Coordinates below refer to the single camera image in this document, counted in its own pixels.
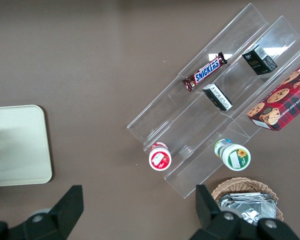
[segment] white tray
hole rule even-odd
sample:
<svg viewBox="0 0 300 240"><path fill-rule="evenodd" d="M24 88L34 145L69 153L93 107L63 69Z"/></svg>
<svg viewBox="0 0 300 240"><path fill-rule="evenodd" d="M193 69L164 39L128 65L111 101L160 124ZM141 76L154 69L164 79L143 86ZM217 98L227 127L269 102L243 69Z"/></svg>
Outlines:
<svg viewBox="0 0 300 240"><path fill-rule="evenodd" d="M0 107L0 186L44 184L52 177L44 111Z"/></svg>

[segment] chocolate chip cookie box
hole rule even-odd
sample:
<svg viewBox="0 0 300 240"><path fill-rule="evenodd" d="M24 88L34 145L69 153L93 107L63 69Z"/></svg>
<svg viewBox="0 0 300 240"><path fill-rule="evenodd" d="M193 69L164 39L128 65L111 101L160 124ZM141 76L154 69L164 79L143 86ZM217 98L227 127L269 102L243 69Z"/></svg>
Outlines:
<svg viewBox="0 0 300 240"><path fill-rule="evenodd" d="M279 131L300 114L300 67L248 113L262 128Z"/></svg>

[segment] wicker basket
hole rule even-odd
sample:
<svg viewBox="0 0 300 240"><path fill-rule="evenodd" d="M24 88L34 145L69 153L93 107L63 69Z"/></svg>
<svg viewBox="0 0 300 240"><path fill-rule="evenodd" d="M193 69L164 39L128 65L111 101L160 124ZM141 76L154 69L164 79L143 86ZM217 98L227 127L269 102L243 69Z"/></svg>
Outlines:
<svg viewBox="0 0 300 240"><path fill-rule="evenodd" d="M234 193L268 193L274 200L278 201L277 195L265 184L245 177L234 177L221 183L213 192L212 197L218 203L225 194ZM283 213L276 208L276 219L283 221Z"/></svg>

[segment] foil wrapper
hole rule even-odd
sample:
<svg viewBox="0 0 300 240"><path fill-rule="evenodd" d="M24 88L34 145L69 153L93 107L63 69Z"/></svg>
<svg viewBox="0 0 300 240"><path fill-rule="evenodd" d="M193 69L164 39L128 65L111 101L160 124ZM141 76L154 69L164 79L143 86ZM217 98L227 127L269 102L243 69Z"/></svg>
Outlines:
<svg viewBox="0 0 300 240"><path fill-rule="evenodd" d="M236 209L248 223L257 225L260 219L275 219L277 202L268 193L231 193L219 200L220 207Z"/></svg>

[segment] brown table surface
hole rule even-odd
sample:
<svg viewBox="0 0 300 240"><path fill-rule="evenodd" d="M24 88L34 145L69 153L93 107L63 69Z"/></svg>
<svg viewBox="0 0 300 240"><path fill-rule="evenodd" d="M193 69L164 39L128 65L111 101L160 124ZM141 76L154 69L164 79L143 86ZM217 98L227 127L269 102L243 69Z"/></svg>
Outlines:
<svg viewBox="0 0 300 240"><path fill-rule="evenodd" d="M200 227L195 195L183 199L152 170L126 126L249 2L0 0L0 107L44 108L53 165L49 183L0 187L0 220L13 227L82 185L70 240L189 239ZM300 34L300 0L251 2ZM205 184L267 184L300 237L300 116L246 147L249 168L223 166Z"/></svg>

